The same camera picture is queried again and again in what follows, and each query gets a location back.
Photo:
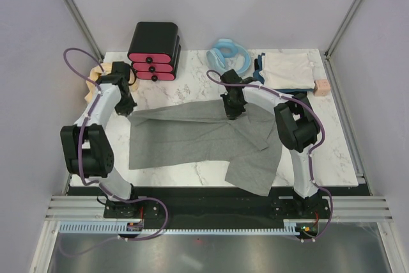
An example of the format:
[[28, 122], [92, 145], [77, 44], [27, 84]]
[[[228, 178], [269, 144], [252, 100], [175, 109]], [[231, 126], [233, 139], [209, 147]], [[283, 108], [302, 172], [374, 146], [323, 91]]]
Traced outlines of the grey t shirt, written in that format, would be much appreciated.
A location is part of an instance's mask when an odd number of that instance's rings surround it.
[[267, 196], [282, 155], [275, 116], [248, 104], [235, 120], [220, 100], [134, 112], [130, 117], [129, 168], [158, 168], [226, 161], [225, 180]]

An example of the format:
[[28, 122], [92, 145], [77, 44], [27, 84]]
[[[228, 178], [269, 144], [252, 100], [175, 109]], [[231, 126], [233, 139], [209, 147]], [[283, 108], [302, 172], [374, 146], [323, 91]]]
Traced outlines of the yellow t shirt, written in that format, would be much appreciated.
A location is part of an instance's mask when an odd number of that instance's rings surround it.
[[99, 77], [104, 74], [110, 74], [113, 72], [120, 71], [121, 69], [125, 70], [125, 75], [128, 81], [131, 92], [136, 92], [139, 87], [139, 80], [136, 77], [135, 70], [126, 62], [115, 61], [113, 63], [102, 63], [101, 68], [96, 66], [91, 69], [89, 73], [89, 79], [96, 82]]

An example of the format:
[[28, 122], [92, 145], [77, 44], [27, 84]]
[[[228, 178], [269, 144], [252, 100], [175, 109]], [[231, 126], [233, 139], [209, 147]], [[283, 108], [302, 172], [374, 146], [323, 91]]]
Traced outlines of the light blue headphones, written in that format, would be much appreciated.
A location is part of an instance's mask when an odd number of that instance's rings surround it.
[[241, 77], [251, 65], [251, 56], [246, 48], [231, 39], [221, 38], [206, 52], [209, 67], [220, 74], [232, 69], [229, 64], [236, 58], [243, 58], [242, 66], [235, 68], [236, 73]]

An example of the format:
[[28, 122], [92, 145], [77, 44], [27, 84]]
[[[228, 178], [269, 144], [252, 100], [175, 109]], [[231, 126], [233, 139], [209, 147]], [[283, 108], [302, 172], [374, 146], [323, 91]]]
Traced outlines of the black pink drawer box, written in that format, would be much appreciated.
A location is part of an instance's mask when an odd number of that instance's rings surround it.
[[181, 45], [173, 22], [138, 22], [128, 49], [128, 59], [141, 80], [176, 79]]

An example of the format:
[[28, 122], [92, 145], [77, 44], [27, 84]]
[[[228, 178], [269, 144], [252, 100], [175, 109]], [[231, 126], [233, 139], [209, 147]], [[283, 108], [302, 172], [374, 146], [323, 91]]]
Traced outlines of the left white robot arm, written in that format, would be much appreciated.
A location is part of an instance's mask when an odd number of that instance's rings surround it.
[[66, 168], [77, 175], [85, 187], [96, 185], [106, 197], [105, 217], [135, 217], [140, 202], [134, 186], [114, 167], [114, 152], [105, 133], [112, 113], [129, 116], [137, 106], [130, 92], [129, 64], [116, 61], [96, 80], [86, 110], [71, 126], [60, 131]]

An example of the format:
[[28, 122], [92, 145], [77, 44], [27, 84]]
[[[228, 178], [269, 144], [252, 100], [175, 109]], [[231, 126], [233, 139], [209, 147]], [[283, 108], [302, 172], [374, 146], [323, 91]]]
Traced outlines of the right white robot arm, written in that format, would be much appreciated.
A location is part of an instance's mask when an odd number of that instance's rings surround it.
[[294, 213], [309, 217], [321, 201], [313, 174], [313, 150], [325, 140], [325, 129], [305, 93], [289, 96], [267, 88], [253, 77], [242, 79], [234, 70], [221, 75], [225, 87], [222, 101], [226, 116], [237, 119], [245, 112], [245, 105], [254, 104], [275, 117], [279, 140], [291, 155], [294, 173]]

